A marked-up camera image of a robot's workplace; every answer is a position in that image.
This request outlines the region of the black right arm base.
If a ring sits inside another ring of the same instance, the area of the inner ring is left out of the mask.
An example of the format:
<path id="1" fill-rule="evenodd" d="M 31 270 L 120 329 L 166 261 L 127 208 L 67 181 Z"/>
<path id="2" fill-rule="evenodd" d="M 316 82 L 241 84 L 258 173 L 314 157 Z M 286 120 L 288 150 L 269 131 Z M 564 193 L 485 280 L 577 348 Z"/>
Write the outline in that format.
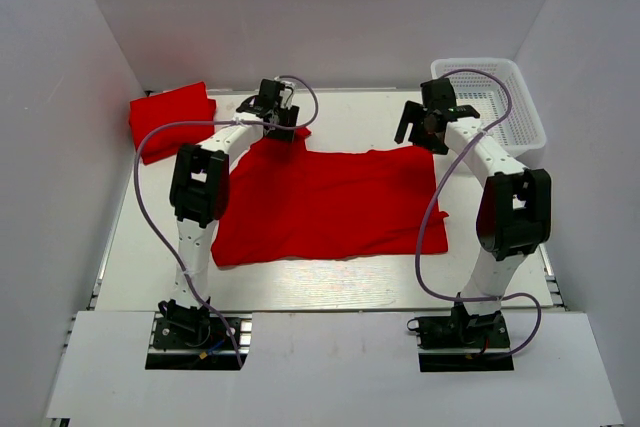
<path id="1" fill-rule="evenodd" d="M 514 370 L 511 342 L 500 311 L 469 316 L 462 305 L 448 315 L 411 318 L 421 373 L 508 372 Z"/>

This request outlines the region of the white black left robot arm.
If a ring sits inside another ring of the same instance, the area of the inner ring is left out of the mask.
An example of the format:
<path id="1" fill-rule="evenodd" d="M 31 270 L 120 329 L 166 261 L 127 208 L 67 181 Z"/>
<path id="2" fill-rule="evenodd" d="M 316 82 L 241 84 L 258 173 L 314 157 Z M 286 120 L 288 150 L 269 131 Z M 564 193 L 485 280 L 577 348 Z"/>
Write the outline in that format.
<path id="1" fill-rule="evenodd" d="M 291 141 L 299 108 L 293 104 L 291 78 L 264 79 L 258 93 L 236 109 L 230 126 L 199 144 L 178 150 L 169 200 L 178 227 L 181 262 L 171 299 L 159 303 L 160 313 L 177 325 L 188 345 L 199 346 L 211 334 L 208 269 L 210 248 L 230 197 L 230 167 L 265 136 Z"/>

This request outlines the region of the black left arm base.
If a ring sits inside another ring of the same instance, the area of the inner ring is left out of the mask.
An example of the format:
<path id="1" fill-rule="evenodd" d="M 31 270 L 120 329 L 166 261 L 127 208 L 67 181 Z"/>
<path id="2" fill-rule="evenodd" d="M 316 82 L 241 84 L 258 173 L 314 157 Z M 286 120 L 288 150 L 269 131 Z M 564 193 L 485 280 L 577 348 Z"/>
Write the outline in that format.
<path id="1" fill-rule="evenodd" d="M 252 317 L 220 319 L 204 307 L 162 301 L 152 323 L 147 370 L 238 371 L 247 359 Z"/>

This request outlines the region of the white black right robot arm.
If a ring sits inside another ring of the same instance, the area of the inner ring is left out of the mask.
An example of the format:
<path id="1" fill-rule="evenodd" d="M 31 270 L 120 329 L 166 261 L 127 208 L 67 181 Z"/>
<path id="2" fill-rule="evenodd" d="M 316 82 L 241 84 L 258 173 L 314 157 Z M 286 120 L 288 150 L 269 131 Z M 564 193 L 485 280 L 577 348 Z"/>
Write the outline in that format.
<path id="1" fill-rule="evenodd" d="M 507 119 L 483 124 L 477 110 L 457 102 L 450 77 L 421 84 L 420 102 L 404 106 L 394 137 L 435 155 L 454 152 L 483 189 L 476 217 L 479 255 L 467 284 L 452 302 L 465 312 L 451 321 L 453 337 L 472 346 L 488 332 L 517 268 L 551 233 L 551 177 L 529 169 L 490 134 Z"/>

